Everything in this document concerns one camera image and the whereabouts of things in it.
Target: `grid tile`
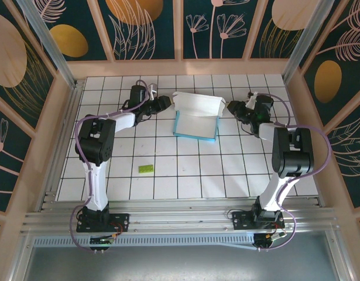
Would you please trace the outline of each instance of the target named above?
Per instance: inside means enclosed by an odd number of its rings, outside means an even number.
[[[226,102],[245,101],[249,91],[271,93],[290,105],[280,75],[204,75],[89,77],[77,119],[87,114],[117,111],[129,99],[139,78],[158,83],[158,94],[172,97],[176,91],[222,97]],[[287,123],[287,113],[274,98],[272,120]],[[258,196],[273,170],[272,143],[250,136],[225,107],[215,142],[173,136],[174,105],[133,128],[115,134],[113,157],[107,167],[107,194],[112,200],[172,198],[223,198]],[[85,173],[74,151],[74,136],[57,192],[58,200],[86,199]],[[155,172],[139,174],[138,167],[154,165]],[[289,196],[317,195],[313,178],[299,181]]]

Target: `gray floor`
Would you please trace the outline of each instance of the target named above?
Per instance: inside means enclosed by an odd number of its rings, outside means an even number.
[[[77,248],[35,248],[26,281],[338,280],[323,233],[298,233],[283,248],[126,247],[93,255]]]

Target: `white box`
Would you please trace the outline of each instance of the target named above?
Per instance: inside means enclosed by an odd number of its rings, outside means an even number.
[[[225,107],[221,97],[175,92],[175,136],[215,141],[219,118]]]

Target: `yellow circle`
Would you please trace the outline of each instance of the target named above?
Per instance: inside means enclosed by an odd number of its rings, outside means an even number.
[[[272,6],[273,23],[283,30],[300,30],[307,26],[318,0],[275,0]]]
[[[144,10],[149,13],[151,20],[157,19],[163,10],[163,0],[105,0],[109,10],[120,21],[130,24],[138,25],[138,23],[145,23],[142,15],[138,12],[137,3],[142,9],[143,16]]]
[[[70,57],[82,57],[88,51],[86,38],[70,25],[56,25],[50,33],[60,51]]]
[[[16,27],[0,15],[0,85],[17,86],[26,73],[25,41]]]
[[[337,94],[341,85],[342,71],[340,66],[332,61],[323,62],[315,75],[315,96],[323,103],[330,102]]]

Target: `dark teal wallpaper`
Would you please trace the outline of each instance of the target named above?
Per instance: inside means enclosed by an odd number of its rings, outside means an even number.
[[[330,19],[332,18],[332,15],[334,13],[334,11],[336,10],[338,4],[340,3],[341,0],[334,0],[333,2],[333,6],[331,8],[331,11],[329,12],[329,14],[327,15],[327,17],[325,18],[323,24],[321,25],[317,35],[315,36],[311,46],[308,48],[307,52],[304,54],[301,62],[299,63],[299,66],[302,68],[303,64],[306,62],[308,56],[310,55],[310,53],[313,51],[313,47],[316,44],[317,40],[319,39],[319,37],[321,36],[321,34],[324,31],[324,28],[327,26],[328,22],[330,21]]]
[[[184,59],[242,58],[255,8],[250,0],[184,0]]]
[[[174,59],[172,0],[98,0],[116,60]]]
[[[67,61],[107,59],[86,0],[33,3]]]
[[[289,58],[316,4],[317,0],[269,0],[251,58]]]
[[[36,127],[53,76],[0,2],[0,97]]]
[[[0,211],[5,212],[31,138],[0,111]]]
[[[328,134],[355,208],[360,207],[360,106]]]
[[[323,125],[360,91],[360,0],[349,1],[304,78]]]

